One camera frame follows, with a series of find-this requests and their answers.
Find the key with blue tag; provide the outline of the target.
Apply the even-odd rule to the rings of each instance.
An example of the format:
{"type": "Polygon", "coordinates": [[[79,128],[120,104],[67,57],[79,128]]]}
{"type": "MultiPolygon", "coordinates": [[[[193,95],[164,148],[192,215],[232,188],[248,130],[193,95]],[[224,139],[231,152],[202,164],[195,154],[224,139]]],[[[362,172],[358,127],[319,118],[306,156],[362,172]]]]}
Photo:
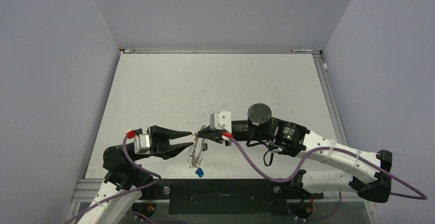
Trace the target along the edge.
{"type": "Polygon", "coordinates": [[[195,174],[199,177],[202,178],[204,176],[204,171],[202,170],[202,168],[197,168],[195,171],[195,174]]]}

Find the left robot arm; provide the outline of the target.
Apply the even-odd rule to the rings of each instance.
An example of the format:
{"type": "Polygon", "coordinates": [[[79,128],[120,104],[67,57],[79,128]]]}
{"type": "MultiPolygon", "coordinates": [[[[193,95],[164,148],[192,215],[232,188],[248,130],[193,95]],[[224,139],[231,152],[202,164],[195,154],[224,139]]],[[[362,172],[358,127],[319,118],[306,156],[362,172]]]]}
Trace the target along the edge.
{"type": "Polygon", "coordinates": [[[127,131],[121,145],[108,147],[103,153],[107,174],[90,206],[66,222],[118,223],[136,200],[149,197],[153,186],[162,180],[158,173],[143,168],[137,161],[176,157],[193,143],[172,145],[171,140],[190,135],[192,132],[159,126],[127,131]]]}

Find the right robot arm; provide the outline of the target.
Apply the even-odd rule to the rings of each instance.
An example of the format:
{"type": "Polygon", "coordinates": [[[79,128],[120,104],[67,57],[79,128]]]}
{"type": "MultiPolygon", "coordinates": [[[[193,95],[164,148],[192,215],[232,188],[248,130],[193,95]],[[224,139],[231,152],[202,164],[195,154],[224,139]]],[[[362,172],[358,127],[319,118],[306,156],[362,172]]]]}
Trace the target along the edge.
{"type": "Polygon", "coordinates": [[[210,124],[196,133],[196,138],[229,146],[244,141],[247,147],[265,145],[271,154],[310,159],[333,168],[310,172],[302,162],[288,179],[290,191],[296,197],[324,191],[353,192],[367,201],[386,203],[391,193],[392,153],[387,150],[366,152],[326,139],[308,128],[272,116],[262,103],[253,104],[246,120],[232,120],[229,111],[210,115],[210,124]]]}

